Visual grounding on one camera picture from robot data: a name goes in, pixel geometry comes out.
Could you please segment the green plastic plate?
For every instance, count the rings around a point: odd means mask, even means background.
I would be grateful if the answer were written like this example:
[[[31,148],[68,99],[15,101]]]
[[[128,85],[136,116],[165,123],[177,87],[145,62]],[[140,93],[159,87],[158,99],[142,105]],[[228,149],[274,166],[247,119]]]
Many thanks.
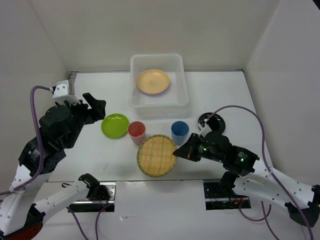
[[[127,133],[129,124],[130,121],[125,115],[113,113],[104,118],[101,131],[110,139],[119,139]]]

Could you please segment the round bamboo woven tray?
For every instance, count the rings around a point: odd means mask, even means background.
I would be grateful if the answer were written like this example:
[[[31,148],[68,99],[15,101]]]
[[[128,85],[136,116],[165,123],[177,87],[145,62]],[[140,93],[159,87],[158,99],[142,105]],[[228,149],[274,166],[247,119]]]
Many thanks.
[[[163,134],[155,134],[147,138],[138,148],[136,160],[142,173],[152,178],[168,174],[176,165],[177,150],[173,140]]]

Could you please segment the orange plastic plate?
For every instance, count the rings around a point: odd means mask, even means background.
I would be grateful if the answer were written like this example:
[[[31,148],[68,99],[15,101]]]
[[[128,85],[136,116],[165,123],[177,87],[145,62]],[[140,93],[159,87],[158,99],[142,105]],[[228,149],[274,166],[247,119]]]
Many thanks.
[[[169,76],[162,70],[149,69],[143,71],[137,78],[137,87],[150,94],[166,90],[170,85]]]

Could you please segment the purple plastic plate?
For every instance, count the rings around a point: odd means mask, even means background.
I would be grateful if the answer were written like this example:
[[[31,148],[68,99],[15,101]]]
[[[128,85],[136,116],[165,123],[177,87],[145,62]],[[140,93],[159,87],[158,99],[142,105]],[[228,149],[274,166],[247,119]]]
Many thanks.
[[[167,88],[167,89],[165,89],[165,90],[163,90],[163,91],[161,91],[161,92],[158,92],[158,93],[147,93],[147,92],[144,92],[144,91],[142,91],[142,90],[138,90],[141,94],[144,94],[144,95],[146,95],[146,96],[162,96],[162,95],[165,95],[168,91],[169,91],[169,89]]]

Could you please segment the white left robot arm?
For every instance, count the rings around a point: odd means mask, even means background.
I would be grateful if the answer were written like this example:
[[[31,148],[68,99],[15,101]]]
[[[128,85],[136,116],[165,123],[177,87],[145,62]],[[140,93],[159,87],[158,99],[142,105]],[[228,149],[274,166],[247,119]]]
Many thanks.
[[[35,198],[49,180],[65,150],[74,147],[85,125],[103,120],[106,101],[84,93],[78,103],[56,103],[37,122],[36,137],[24,147],[11,188],[0,204],[0,238],[31,240],[55,214],[81,199],[108,201],[107,188],[85,173],[66,188],[43,199]]]

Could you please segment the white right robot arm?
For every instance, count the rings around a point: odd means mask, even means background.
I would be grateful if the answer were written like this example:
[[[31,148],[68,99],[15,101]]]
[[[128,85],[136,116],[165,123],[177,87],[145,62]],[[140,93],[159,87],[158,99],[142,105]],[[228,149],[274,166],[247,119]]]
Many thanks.
[[[276,204],[305,227],[314,227],[319,219],[319,185],[303,184],[267,166],[258,155],[231,144],[224,135],[213,131],[206,136],[192,133],[173,155],[193,162],[208,159],[221,163],[226,171],[219,181],[219,191],[225,197],[234,193]]]

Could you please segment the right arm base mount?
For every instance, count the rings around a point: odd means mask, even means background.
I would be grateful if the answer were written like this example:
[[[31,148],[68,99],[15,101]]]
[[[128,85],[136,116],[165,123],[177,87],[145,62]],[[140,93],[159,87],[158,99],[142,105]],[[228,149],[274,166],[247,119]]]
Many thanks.
[[[237,195],[233,191],[223,190],[217,180],[203,182],[206,210],[232,210],[251,208],[249,197]]]

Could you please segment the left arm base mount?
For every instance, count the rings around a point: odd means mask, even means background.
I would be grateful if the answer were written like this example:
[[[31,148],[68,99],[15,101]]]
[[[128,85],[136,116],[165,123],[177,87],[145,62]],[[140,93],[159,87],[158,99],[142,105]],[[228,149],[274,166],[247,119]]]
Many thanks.
[[[91,198],[82,198],[69,205],[75,213],[98,213],[103,207],[109,205],[104,212],[113,212],[115,209],[116,182],[102,181],[100,183],[106,188],[106,192],[96,193]]]

